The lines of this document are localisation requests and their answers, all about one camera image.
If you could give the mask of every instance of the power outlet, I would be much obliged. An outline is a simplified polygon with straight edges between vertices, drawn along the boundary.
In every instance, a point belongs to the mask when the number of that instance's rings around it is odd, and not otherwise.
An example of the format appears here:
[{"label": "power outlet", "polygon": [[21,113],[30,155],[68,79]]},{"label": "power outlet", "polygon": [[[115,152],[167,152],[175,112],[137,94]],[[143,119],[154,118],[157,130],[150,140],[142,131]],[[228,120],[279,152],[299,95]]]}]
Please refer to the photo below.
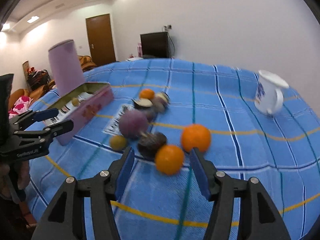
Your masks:
[{"label": "power outlet", "polygon": [[164,28],[164,31],[165,31],[165,32],[167,32],[167,31],[169,31],[169,30],[172,30],[171,24],[169,24],[169,25],[167,25],[167,26],[163,26],[163,28]]}]

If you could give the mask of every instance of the white pitcher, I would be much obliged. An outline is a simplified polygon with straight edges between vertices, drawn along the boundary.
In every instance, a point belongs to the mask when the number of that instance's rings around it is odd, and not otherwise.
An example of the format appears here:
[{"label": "white pitcher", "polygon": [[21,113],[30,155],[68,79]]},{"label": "white pitcher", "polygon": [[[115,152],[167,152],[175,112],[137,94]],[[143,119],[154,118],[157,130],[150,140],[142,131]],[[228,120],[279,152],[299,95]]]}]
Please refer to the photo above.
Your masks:
[{"label": "white pitcher", "polygon": [[259,70],[259,82],[254,105],[263,114],[275,114],[283,105],[281,89],[287,88],[289,88],[288,83],[278,75],[266,70]]}]

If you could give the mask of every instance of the mug handle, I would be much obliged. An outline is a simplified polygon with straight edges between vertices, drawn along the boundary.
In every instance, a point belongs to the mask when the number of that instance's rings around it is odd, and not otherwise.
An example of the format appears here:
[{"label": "mug handle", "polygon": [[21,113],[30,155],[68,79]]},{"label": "mug handle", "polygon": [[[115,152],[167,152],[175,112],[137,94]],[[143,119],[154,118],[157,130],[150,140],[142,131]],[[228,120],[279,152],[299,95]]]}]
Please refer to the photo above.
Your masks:
[{"label": "mug handle", "polygon": [[281,92],[281,89],[276,88],[276,95],[277,95],[277,101],[275,106],[273,107],[273,111],[271,109],[268,109],[267,112],[268,114],[273,114],[275,112],[277,112],[278,110],[281,109],[282,105],[283,105],[283,94]]}]

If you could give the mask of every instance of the purple cylinder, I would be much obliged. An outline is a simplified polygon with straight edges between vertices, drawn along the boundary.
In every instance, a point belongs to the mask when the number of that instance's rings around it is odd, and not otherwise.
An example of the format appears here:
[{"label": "purple cylinder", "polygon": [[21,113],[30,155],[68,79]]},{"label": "purple cylinder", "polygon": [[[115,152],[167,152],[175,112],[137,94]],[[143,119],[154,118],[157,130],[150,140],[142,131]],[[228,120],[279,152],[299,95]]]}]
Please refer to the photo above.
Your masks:
[{"label": "purple cylinder", "polygon": [[85,82],[75,42],[59,42],[49,50],[49,62],[60,96],[63,96]]}]

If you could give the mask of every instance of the tangerine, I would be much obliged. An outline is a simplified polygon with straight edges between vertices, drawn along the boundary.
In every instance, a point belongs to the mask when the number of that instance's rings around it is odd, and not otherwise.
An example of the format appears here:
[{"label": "tangerine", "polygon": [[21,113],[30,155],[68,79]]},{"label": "tangerine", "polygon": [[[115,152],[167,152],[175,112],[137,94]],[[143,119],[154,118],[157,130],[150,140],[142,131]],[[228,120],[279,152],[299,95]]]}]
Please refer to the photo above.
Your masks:
[{"label": "tangerine", "polygon": [[200,152],[205,152],[211,143],[211,133],[201,124],[192,124],[183,129],[181,145],[186,152],[197,147]]},{"label": "tangerine", "polygon": [[154,96],[155,96],[155,92],[150,88],[145,88],[145,89],[141,90],[141,92],[139,94],[139,98],[146,98],[149,100],[154,98]]},{"label": "tangerine", "polygon": [[158,171],[166,175],[177,173],[182,167],[184,153],[178,146],[164,145],[156,153],[155,163]]}]

